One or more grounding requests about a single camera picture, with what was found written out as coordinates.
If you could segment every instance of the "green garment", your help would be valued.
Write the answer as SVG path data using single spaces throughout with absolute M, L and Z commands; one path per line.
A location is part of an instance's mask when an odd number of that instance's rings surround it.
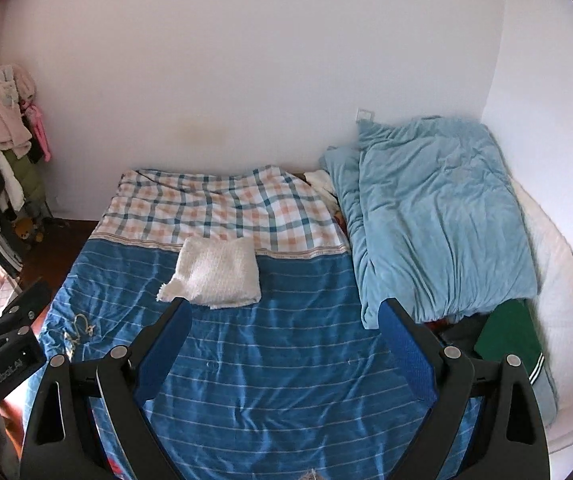
M 38 168 L 28 160 L 28 156 L 17 158 L 13 150 L 5 150 L 4 156 L 9 161 L 15 178 L 22 186 L 24 200 L 27 202 L 42 203 L 46 200 L 46 191 Z
M 479 335 L 475 351 L 488 361 L 501 361 L 507 354 L 517 355 L 530 376 L 531 384 L 535 382 L 544 356 L 524 301 L 505 301 L 493 311 Z

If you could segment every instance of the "folded light blue quilt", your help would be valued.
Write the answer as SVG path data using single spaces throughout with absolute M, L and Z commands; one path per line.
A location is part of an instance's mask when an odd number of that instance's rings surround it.
M 359 144 L 330 149 L 346 216 L 362 322 L 397 298 L 416 322 L 489 312 L 533 298 L 537 279 L 498 146 L 482 124 L 361 121 Z

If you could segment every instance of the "plush toy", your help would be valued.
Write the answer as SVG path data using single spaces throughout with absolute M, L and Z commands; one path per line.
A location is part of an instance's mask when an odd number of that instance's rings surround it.
M 40 243 L 44 239 L 44 233 L 33 223 L 31 218 L 20 218 L 13 224 L 15 234 L 29 245 Z

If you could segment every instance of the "bed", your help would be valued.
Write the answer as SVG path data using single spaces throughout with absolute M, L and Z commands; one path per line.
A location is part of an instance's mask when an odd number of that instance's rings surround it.
M 129 344 L 168 306 L 156 301 L 189 236 L 253 237 L 262 300 L 194 306 L 192 331 L 145 412 L 186 479 L 384 478 L 426 413 L 379 331 L 361 322 L 350 248 L 300 179 L 270 166 L 231 177 L 128 171 L 58 291 L 40 333 L 74 362 Z M 41 374 L 31 378 L 31 399 Z M 471 402 L 442 478 L 457 471 Z M 128 478 L 100 404 L 109 457 Z

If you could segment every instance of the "drawstring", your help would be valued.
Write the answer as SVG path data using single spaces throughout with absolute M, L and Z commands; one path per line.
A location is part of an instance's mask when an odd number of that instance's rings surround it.
M 72 337 L 71 334 L 69 334 L 66 330 L 64 331 L 64 340 L 70 343 L 70 347 L 66 349 L 66 355 L 68 356 L 69 361 L 73 360 L 73 354 L 75 352 L 75 349 L 82 340 L 82 334 L 80 334 L 80 330 L 78 328 L 78 317 L 82 318 L 84 320 L 84 323 L 86 324 L 86 328 L 83 330 L 83 332 L 86 335 L 92 336 L 93 330 L 95 329 L 95 325 L 89 324 L 89 320 L 87 319 L 86 316 L 84 316 L 84 314 L 75 315 L 75 317 L 73 318 L 73 328 L 75 329 L 75 337 Z

